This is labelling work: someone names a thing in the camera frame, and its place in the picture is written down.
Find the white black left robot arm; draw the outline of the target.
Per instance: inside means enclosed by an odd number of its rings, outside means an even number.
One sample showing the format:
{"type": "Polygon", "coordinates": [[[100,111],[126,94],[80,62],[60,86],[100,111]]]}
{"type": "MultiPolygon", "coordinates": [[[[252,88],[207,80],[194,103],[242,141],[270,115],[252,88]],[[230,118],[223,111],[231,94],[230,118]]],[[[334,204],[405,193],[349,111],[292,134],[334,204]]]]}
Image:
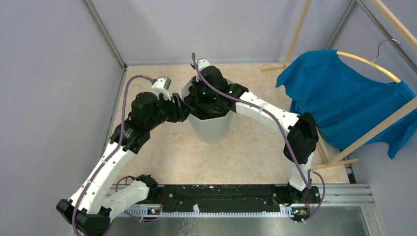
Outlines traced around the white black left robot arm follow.
{"type": "Polygon", "coordinates": [[[192,108],[179,94],[141,92],[131,103],[131,111],[111,136],[104,154],[82,186],[69,199],[61,199],[58,212],[72,225],[76,235],[102,236],[111,222],[130,206],[157,199],[157,181],[141,175],[122,190],[109,196],[114,181],[126,164],[150,139],[150,132],[164,122],[184,122],[192,108]]]}

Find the blue t-shirt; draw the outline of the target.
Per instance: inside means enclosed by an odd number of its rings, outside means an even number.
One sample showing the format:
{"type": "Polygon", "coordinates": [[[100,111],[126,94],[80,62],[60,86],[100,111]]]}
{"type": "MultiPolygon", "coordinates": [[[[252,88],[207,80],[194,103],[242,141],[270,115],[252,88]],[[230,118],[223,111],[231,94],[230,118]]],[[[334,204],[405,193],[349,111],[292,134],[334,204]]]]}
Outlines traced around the blue t-shirt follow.
{"type": "Polygon", "coordinates": [[[310,113],[321,136],[344,150],[416,97],[404,83],[369,79],[344,63],[335,50],[300,55],[281,74],[292,113],[310,113]]]}

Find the wooden clothes rack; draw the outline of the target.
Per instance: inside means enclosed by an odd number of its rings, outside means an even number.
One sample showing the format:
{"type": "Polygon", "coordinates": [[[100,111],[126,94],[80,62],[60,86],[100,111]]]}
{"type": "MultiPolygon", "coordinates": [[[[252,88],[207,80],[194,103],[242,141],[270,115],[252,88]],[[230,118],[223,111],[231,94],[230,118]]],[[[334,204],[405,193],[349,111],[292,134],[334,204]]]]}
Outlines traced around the wooden clothes rack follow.
{"type": "Polygon", "coordinates": [[[325,167],[368,143],[386,143],[394,158],[417,130],[417,96],[385,68],[354,54],[316,50],[300,55],[277,78],[292,99],[290,110],[310,113],[322,137],[340,153],[325,167]],[[342,61],[348,57],[391,78],[382,83],[362,76],[342,61]]]}

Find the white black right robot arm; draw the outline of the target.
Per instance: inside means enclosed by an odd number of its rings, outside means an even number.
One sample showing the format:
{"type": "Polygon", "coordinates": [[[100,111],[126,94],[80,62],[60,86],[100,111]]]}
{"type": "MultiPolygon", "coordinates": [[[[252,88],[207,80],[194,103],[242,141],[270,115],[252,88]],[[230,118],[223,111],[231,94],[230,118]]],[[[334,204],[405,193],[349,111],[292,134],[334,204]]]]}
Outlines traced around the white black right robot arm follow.
{"type": "Polygon", "coordinates": [[[212,105],[250,117],[277,131],[284,139],[284,155],[292,162],[289,177],[289,198],[301,203],[308,197],[312,183],[311,161],[318,142],[314,118],[309,113],[298,115],[260,99],[238,83],[228,83],[213,65],[193,66],[197,95],[212,105]]]}

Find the black plastic trash bag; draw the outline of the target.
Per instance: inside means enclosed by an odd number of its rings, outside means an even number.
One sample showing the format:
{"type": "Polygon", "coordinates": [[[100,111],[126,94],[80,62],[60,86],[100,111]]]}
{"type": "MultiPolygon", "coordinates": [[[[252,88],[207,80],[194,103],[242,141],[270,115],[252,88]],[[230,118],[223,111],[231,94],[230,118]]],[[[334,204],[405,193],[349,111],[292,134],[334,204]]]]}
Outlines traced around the black plastic trash bag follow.
{"type": "Polygon", "coordinates": [[[191,81],[184,102],[192,108],[191,114],[200,120],[220,118],[231,109],[233,101],[209,88],[203,81],[191,81]]]}

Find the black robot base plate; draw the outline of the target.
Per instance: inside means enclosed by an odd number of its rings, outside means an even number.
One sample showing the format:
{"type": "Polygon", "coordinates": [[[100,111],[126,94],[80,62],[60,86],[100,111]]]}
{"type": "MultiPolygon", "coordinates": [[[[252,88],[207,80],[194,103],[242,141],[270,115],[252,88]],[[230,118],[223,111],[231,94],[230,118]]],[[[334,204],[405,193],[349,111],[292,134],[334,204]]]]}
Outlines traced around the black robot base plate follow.
{"type": "Polygon", "coordinates": [[[316,186],[299,192],[288,184],[167,184],[138,204],[162,207],[163,213],[191,212],[194,206],[202,213],[261,213],[319,201],[316,186]]]}

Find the wooden clothes hanger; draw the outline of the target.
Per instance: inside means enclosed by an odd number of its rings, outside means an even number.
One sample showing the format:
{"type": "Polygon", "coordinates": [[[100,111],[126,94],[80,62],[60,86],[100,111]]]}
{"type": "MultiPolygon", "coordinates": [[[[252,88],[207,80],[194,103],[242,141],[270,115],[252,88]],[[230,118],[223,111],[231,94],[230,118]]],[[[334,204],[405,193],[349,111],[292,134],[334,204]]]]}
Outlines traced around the wooden clothes hanger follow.
{"type": "Polygon", "coordinates": [[[336,54],[337,54],[338,56],[348,57],[348,58],[351,58],[351,59],[354,59],[354,60],[360,61],[360,62],[362,62],[362,63],[364,63],[364,64],[367,64],[367,65],[369,65],[369,66],[371,66],[371,67],[373,67],[373,68],[375,68],[375,69],[379,70],[380,72],[382,72],[383,74],[385,74],[385,75],[386,75],[386,76],[388,76],[390,79],[392,79],[395,83],[397,83],[397,84],[398,84],[398,83],[400,83],[400,82],[401,82],[401,80],[400,80],[397,76],[395,76],[392,72],[388,71],[387,69],[385,69],[385,68],[383,68],[383,67],[381,67],[380,65],[378,65],[378,64],[376,64],[376,63],[375,63],[376,59],[377,59],[377,58],[378,58],[378,56],[380,55],[380,47],[381,47],[381,45],[382,45],[383,43],[385,43],[385,42],[393,42],[395,46],[400,46],[399,41],[398,41],[398,40],[396,40],[396,39],[389,38],[389,39],[383,40],[383,41],[381,41],[381,42],[378,44],[378,47],[377,47],[377,54],[376,54],[376,56],[375,56],[372,60],[367,60],[367,59],[362,58],[362,57],[359,57],[359,56],[357,56],[357,55],[354,55],[354,54],[351,54],[351,53],[347,53],[347,52],[342,52],[342,51],[336,51],[336,54]]]}

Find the white translucent trash bin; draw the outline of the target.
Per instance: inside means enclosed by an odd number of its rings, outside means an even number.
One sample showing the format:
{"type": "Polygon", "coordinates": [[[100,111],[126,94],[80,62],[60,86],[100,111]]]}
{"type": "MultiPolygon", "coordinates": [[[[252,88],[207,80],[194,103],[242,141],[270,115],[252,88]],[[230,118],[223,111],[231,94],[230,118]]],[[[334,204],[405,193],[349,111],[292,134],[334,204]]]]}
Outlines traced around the white translucent trash bin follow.
{"type": "MultiPolygon", "coordinates": [[[[191,85],[191,79],[186,83],[186,85],[181,90],[181,98],[184,101],[185,96],[189,94],[187,91],[188,87],[191,85]]],[[[187,120],[191,123],[191,126],[198,136],[198,138],[209,144],[215,144],[223,140],[228,132],[229,126],[232,121],[233,112],[230,110],[225,116],[220,118],[211,118],[206,120],[200,120],[190,114],[187,120]]]]}

